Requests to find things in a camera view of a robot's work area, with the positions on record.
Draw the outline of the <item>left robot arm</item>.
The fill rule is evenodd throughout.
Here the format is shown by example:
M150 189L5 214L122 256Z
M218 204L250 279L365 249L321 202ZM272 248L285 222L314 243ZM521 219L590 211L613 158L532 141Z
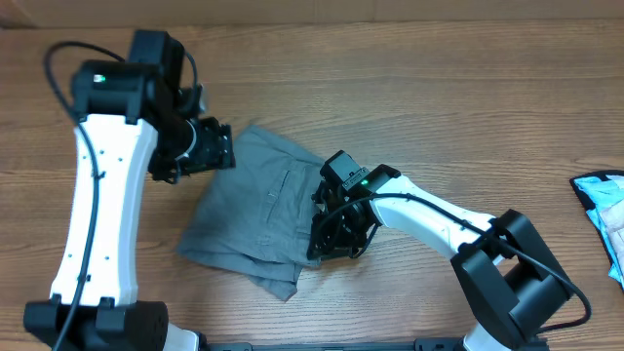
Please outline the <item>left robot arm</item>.
M168 184L235 164L231 129L205 116L203 88L182 87L192 61L169 33L138 30L130 52L105 52L74 74L59 102L76 135L67 241L49 298L30 301L24 328L54 350L204 350L162 301L137 297L144 184Z

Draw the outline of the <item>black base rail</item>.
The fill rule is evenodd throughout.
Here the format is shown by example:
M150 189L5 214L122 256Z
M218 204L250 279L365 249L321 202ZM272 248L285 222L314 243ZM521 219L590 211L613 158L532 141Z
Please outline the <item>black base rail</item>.
M200 342L201 351L464 351L460 338L418 338L411 342L364 342L253 345L248 342Z

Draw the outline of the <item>grey shorts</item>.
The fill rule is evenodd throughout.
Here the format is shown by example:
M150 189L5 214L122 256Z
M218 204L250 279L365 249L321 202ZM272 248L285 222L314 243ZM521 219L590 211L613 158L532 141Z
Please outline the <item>grey shorts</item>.
M246 275L286 301L297 291L309 258L311 196L322 159L259 126L234 141L236 165L215 174L177 246L196 263Z

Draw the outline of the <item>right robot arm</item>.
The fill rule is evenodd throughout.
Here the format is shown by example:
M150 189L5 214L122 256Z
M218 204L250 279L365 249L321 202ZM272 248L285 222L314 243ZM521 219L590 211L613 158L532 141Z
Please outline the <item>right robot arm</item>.
M338 151L321 168L307 255L357 258L380 227L402 231L449 260L477 320L455 350L545 350L546 322L572 296L568 276L523 214L464 210L400 171L359 166Z

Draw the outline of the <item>blue patterned cloth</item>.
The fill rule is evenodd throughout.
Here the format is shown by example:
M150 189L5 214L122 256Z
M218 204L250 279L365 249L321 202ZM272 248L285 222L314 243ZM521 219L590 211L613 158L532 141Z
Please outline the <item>blue patterned cloth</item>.
M592 172L569 183L604 245L608 276L623 287L623 172Z

